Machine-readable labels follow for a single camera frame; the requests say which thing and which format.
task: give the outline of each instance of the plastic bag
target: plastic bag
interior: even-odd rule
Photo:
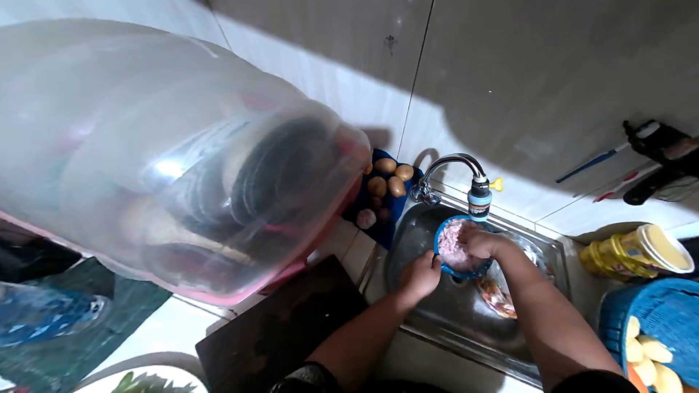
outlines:
[[[512,232],[501,232],[498,235],[506,237],[517,244],[524,251],[524,254],[539,268],[546,279],[554,280],[554,276],[547,270],[548,260],[536,244]],[[485,276],[476,280],[476,286],[481,297],[499,316],[513,320],[517,319],[517,312],[514,310],[505,274],[497,261],[493,262],[493,266],[491,266]]]

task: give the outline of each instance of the blue colander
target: blue colander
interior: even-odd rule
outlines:
[[[444,227],[449,223],[451,220],[456,220],[456,219],[464,219],[464,220],[471,220],[471,217],[467,215],[455,215],[454,217],[449,217],[447,218],[437,229],[437,233],[435,234],[435,255],[439,255],[439,235],[442,233],[442,230]],[[490,229],[489,226],[483,225],[481,222],[475,222],[476,224],[484,227],[487,229],[489,232],[492,232],[493,230]],[[477,278],[480,276],[484,276],[485,273],[488,272],[488,269],[490,269],[490,266],[493,264],[493,259],[488,259],[486,260],[477,270],[474,271],[455,271],[454,269],[450,268],[446,263],[442,262],[442,271],[447,272],[448,274],[451,274],[452,276],[462,279],[462,280],[470,280],[471,278]]]
[[[672,352],[666,364],[687,384],[699,388],[699,283],[666,278],[610,292],[600,311],[599,336],[626,372],[626,325],[634,315],[641,332]]]

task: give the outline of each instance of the chrome faucet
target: chrome faucet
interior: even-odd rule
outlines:
[[[474,221],[485,221],[488,219],[490,201],[493,199],[489,189],[489,181],[483,172],[480,163],[470,155],[464,153],[454,153],[436,159],[427,171],[425,176],[410,189],[410,197],[415,201],[424,202],[428,205],[436,205],[442,198],[435,194],[430,188],[430,177],[440,166],[449,162],[463,162],[468,165],[473,172],[471,181],[471,191],[468,192],[468,213]]]

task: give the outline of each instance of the clear plastic bag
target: clear plastic bag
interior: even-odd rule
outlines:
[[[519,246],[526,256],[539,268],[542,275],[550,280],[554,276],[548,272],[547,259],[541,249],[527,238],[513,232],[501,232],[499,236],[506,237]],[[497,261],[488,270],[488,273],[476,280],[476,286],[481,297],[501,317],[517,319],[517,312],[512,304],[510,289],[507,287],[505,274]]]
[[[366,135],[211,43],[104,20],[0,29],[0,209],[232,306],[316,239]]]

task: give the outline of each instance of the green vegetable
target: green vegetable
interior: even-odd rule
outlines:
[[[112,393],[191,393],[196,386],[188,383],[184,387],[173,387],[173,382],[160,378],[156,374],[143,373],[134,378],[134,372],[128,372]]]

